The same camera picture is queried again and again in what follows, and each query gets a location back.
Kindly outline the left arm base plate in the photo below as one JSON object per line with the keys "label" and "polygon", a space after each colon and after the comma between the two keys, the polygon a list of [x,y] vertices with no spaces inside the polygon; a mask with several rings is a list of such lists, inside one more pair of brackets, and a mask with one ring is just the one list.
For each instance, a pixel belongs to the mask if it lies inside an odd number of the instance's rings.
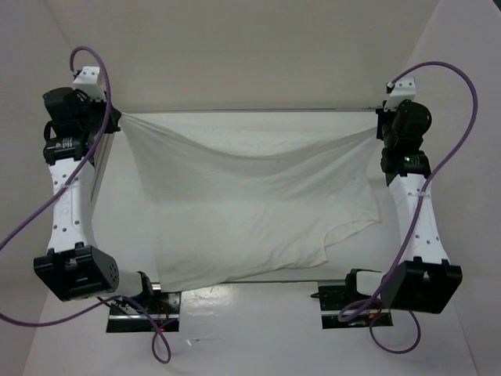
{"label": "left arm base plate", "polygon": [[[156,298],[145,307],[162,332],[179,331],[181,293],[156,292]],[[152,324],[142,311],[128,303],[114,303],[109,310],[106,333],[148,333],[154,332]]]}

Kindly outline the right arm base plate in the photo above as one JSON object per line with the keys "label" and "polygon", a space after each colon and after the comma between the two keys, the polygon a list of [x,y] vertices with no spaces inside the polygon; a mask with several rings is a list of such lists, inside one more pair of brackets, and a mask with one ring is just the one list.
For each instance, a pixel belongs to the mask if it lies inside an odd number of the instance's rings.
{"label": "right arm base plate", "polygon": [[368,295],[361,295],[355,287],[349,287],[347,282],[320,284],[317,292],[310,295],[310,298],[319,302],[320,315],[323,329],[352,329],[369,327],[374,319],[379,320],[375,327],[392,327],[393,320],[387,309],[383,309],[380,303],[373,303],[366,311],[357,316],[354,320],[340,322],[339,312],[348,304],[368,298]]}

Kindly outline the white tank top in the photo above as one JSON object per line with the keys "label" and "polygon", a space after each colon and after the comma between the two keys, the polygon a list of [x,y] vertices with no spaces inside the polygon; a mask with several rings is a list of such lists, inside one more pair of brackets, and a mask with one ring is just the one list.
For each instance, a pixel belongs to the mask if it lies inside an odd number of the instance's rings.
{"label": "white tank top", "polygon": [[326,247],[380,221],[367,125],[125,115],[155,227],[160,285],[188,291],[324,264]]}

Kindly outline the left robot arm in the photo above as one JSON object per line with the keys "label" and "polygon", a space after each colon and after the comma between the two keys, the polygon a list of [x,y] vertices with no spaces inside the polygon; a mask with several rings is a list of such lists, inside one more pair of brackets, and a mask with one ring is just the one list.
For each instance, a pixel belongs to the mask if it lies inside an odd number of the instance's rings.
{"label": "left robot arm", "polygon": [[92,228],[96,164],[86,154],[98,131],[119,131],[121,112],[80,89],[62,87],[43,95],[50,121],[44,128],[43,156],[56,195],[52,234],[44,256],[34,260],[34,272],[61,301],[118,293],[125,275],[115,259],[99,250]]}

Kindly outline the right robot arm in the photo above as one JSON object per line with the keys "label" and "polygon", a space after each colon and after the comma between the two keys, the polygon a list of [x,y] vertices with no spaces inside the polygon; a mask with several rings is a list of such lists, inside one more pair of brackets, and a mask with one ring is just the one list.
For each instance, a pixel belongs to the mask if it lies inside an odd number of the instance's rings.
{"label": "right robot arm", "polygon": [[371,296],[362,281],[344,286],[348,306],[341,310],[342,322],[355,319],[376,300],[386,309],[439,314],[463,280],[438,234],[431,167],[420,149],[431,122],[431,112],[410,99],[377,111],[377,138],[384,144],[380,166],[397,209],[401,246]]}

